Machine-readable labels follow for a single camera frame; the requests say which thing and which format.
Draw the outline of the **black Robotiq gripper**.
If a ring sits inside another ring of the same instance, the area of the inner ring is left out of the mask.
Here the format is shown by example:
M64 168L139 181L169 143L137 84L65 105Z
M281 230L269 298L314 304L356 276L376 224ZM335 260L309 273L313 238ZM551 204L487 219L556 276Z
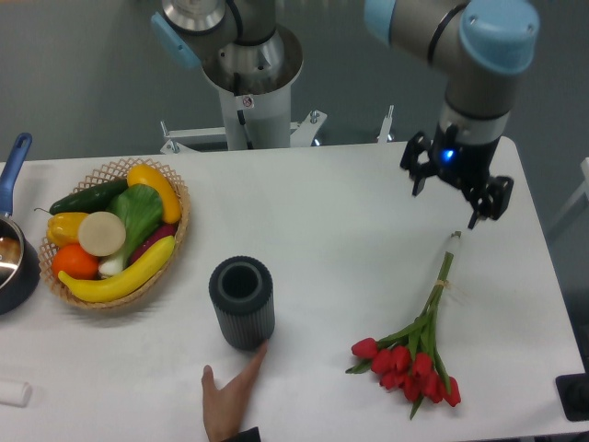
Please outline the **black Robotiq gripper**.
M468 229L486 219L498 220L509 205L514 180L509 176L492 177L490 165L499 139L485 144L468 144L457 140L454 124L444 132L438 126L433 144L424 132L417 132L407 142L399 166L407 170L413 181L411 194L417 197L428 178L434 175L463 192L473 213ZM429 160L419 157L427 153Z

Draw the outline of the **dark sleeve forearm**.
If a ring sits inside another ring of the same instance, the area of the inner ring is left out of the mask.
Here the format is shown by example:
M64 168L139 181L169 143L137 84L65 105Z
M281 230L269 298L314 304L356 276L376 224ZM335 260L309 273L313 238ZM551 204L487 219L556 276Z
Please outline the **dark sleeve forearm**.
M233 436L216 436L214 441L219 442L260 442L260 430L254 426L248 430L240 431Z

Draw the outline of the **person's hand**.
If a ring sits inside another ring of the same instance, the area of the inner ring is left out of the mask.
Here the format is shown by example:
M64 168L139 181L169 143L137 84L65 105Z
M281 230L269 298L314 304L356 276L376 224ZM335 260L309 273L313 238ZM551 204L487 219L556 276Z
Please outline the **person's hand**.
M202 421L209 441L244 431L241 425L267 350L268 343L264 342L243 370L221 389L215 385L212 367L203 368Z

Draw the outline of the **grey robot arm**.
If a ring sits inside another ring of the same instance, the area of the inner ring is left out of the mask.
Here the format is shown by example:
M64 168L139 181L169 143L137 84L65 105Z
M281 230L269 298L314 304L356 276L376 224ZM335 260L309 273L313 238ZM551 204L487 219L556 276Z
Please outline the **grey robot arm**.
M537 11L526 1L368 1L364 23L447 77L435 135L415 134L400 160L413 192L436 176L463 193L473 221L500 218L514 182L489 167L534 58ZM294 145L291 86L303 54L273 1L165 1L151 26L178 64L201 68L217 89L230 149Z

